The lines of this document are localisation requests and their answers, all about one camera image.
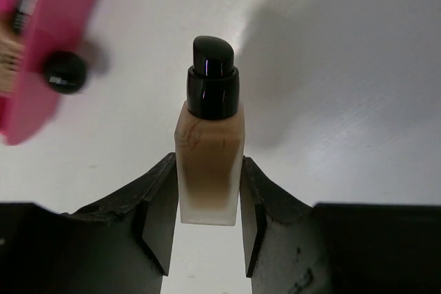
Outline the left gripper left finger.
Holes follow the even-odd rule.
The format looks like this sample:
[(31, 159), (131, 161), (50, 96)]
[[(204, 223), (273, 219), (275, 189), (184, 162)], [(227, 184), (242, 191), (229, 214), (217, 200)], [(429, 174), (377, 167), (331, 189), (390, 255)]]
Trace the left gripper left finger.
[(160, 293), (170, 271), (176, 156), (74, 213), (1, 204), (2, 293)]

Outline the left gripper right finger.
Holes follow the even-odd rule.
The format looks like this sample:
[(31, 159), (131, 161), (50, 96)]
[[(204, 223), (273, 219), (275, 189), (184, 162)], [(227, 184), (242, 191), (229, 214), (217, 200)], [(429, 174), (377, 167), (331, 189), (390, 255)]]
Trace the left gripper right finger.
[(440, 292), (438, 206), (310, 207), (246, 157), (240, 212), (253, 293)]

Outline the foundation bottle black cap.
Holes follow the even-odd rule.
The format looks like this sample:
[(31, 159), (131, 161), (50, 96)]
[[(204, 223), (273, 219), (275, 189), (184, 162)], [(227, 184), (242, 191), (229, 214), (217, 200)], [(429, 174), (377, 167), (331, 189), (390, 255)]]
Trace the foundation bottle black cap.
[(245, 112), (228, 42), (215, 36), (194, 39), (186, 91), (174, 132), (181, 222), (233, 226)]

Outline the pink drawer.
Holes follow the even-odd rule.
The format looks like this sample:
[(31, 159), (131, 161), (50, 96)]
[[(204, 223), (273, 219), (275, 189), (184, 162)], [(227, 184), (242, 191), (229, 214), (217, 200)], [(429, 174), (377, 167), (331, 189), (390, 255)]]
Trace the pink drawer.
[[(1, 0), (1, 14), (16, 0)], [(19, 145), (57, 112), (62, 96), (86, 83), (88, 64), (79, 55), (96, 0), (37, 0), (23, 35), (24, 57), (12, 93), (1, 95), (1, 136)]]

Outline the foundation pump bottle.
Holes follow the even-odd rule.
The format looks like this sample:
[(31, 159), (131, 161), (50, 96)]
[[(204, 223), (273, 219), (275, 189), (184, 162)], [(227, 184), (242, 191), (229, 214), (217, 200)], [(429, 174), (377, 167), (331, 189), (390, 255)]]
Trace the foundation pump bottle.
[(14, 90), (24, 57), (24, 33), (37, 0), (16, 0), (12, 9), (1, 14), (1, 95)]

